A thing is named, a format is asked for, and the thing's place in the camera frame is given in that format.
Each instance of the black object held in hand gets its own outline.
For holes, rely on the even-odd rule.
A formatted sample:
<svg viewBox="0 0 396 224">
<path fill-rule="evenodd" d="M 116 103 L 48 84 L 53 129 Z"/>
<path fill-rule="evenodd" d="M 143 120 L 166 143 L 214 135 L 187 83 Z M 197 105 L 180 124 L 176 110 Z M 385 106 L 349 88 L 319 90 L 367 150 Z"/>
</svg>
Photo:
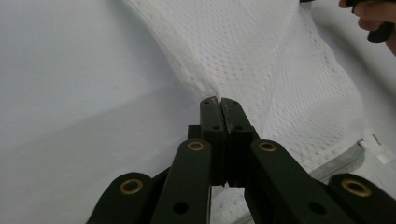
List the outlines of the black object held in hand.
<svg viewBox="0 0 396 224">
<path fill-rule="evenodd" d="M 346 4 L 348 6 L 352 6 L 352 13 L 355 10 L 355 6 L 360 3 L 360 2 L 366 2 L 368 0 L 348 0 L 346 1 Z M 394 23 L 392 22 L 384 22 L 378 29 L 371 31 L 369 35 L 367 36 L 367 40 L 372 42 L 372 43 L 382 43 L 385 42 L 389 39 L 390 35 L 392 34 L 392 31 L 394 29 Z"/>
</svg>

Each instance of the human hand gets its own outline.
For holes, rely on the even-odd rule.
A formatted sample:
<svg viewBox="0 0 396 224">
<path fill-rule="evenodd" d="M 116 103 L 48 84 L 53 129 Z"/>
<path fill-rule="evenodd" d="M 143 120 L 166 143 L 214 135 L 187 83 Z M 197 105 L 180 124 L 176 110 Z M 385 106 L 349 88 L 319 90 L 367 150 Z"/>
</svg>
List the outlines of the human hand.
<svg viewBox="0 0 396 224">
<path fill-rule="evenodd" d="M 352 7 L 347 5 L 347 0 L 340 0 L 342 8 Z M 396 2 L 389 1 L 367 1 L 358 3 L 354 10 L 355 15 L 360 17 L 359 27 L 363 30 L 374 31 L 385 21 L 396 23 Z M 396 56 L 396 28 L 386 41 L 390 51 Z"/>
</svg>

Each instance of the brass screw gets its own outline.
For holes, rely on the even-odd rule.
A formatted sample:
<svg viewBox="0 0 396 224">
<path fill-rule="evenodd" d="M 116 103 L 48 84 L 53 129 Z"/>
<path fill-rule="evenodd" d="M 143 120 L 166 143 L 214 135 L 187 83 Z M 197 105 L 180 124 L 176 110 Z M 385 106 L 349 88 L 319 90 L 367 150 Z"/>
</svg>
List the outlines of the brass screw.
<svg viewBox="0 0 396 224">
<path fill-rule="evenodd" d="M 263 151 L 267 151 L 267 152 L 273 152 L 273 151 L 276 151 L 276 146 L 274 146 L 268 142 L 260 142 L 259 149 L 261 149 Z"/>
<path fill-rule="evenodd" d="M 192 151 L 200 151 L 204 149 L 204 144 L 201 142 L 190 142 L 187 144 L 187 148 Z"/>
<path fill-rule="evenodd" d="M 129 184 L 136 184 L 136 187 L 133 189 L 127 189 L 127 186 Z M 120 185 L 120 191 L 122 194 L 126 195 L 131 195 L 131 194 L 136 194 L 143 188 L 143 182 L 139 179 L 129 179 L 125 180 L 121 185 Z"/>
<path fill-rule="evenodd" d="M 367 186 L 354 179 L 344 179 L 341 182 L 341 185 L 349 193 L 355 194 L 362 198 L 369 197 L 372 194 L 371 190 Z"/>
</svg>

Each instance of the mesh laundry bag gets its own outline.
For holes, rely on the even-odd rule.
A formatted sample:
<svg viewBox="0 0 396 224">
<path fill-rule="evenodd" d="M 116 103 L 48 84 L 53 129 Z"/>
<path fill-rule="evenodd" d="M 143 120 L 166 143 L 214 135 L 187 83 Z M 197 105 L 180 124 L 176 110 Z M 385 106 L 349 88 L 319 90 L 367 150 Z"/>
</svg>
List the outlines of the mesh laundry bag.
<svg viewBox="0 0 396 224">
<path fill-rule="evenodd" d="M 244 107 L 261 138 L 282 144 L 307 172 L 339 161 L 362 139 L 362 102 L 298 0 L 125 0 L 197 100 Z M 241 190 L 221 192 L 212 220 L 247 209 Z M 233 209 L 227 210 L 225 202 Z"/>
</svg>

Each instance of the black mechanical linkage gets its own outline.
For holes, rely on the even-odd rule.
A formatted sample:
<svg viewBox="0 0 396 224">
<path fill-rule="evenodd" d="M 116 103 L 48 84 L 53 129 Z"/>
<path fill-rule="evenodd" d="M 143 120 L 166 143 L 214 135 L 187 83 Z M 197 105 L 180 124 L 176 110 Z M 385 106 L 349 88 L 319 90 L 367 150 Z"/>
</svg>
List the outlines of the black mechanical linkage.
<svg viewBox="0 0 396 224">
<path fill-rule="evenodd" d="M 209 222 L 211 186 L 245 188 L 257 224 L 396 223 L 396 201 L 356 175 L 318 182 L 279 143 L 260 139 L 242 106 L 216 97 L 200 104 L 172 166 L 150 178 L 130 173 L 114 180 L 88 223 Z"/>
</svg>

